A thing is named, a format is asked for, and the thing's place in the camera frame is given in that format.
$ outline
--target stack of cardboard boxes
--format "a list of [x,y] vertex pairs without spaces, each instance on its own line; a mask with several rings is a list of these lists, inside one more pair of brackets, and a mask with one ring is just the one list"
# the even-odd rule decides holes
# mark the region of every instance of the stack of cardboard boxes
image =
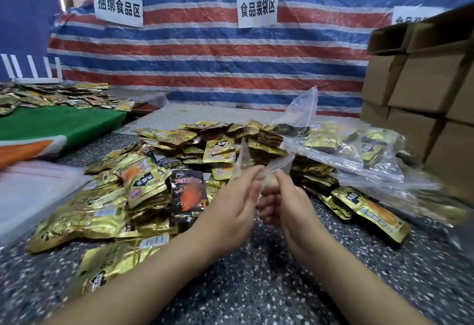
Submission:
[[474,4],[376,29],[361,119],[406,137],[425,169],[474,205]]

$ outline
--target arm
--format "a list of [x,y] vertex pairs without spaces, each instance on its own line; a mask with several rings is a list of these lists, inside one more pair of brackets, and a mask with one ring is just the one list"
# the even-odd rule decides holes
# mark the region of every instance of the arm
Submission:
[[223,187],[187,232],[137,267],[67,304],[43,325],[146,325],[191,279],[242,246],[254,225],[263,167]]
[[260,218],[282,229],[290,251],[351,325],[432,324],[331,236],[289,176],[278,171],[277,180],[277,186],[262,190]]

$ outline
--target terrazzo table surface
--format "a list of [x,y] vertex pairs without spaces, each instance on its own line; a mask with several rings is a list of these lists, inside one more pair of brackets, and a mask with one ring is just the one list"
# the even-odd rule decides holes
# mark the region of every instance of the terrazzo table surface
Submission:
[[[84,166],[130,143],[108,134],[59,158]],[[437,324],[474,323],[474,269],[442,232],[413,226],[394,250],[356,224],[343,224],[315,203],[331,234],[383,281]],[[34,229],[0,250],[0,324],[38,323],[58,309],[86,250],[74,241],[29,255]],[[157,316],[156,324],[346,324],[335,304],[285,249],[281,235],[256,221],[247,244],[188,284]]]

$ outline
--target red white and blue striped tarp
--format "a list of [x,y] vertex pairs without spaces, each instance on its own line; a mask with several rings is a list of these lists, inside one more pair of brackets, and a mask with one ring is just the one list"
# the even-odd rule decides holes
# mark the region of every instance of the red white and blue striped tarp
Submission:
[[318,86],[318,112],[358,116],[370,32],[398,5],[474,0],[279,0],[278,23],[239,29],[236,0],[143,0],[144,29],[56,19],[48,48],[65,79],[169,91],[171,102],[283,110]]

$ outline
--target orange fabric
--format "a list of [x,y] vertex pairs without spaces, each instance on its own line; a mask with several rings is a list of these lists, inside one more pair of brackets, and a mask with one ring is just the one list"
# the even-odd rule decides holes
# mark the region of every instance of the orange fabric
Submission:
[[0,169],[15,164],[17,161],[36,157],[52,142],[54,140],[0,146]]

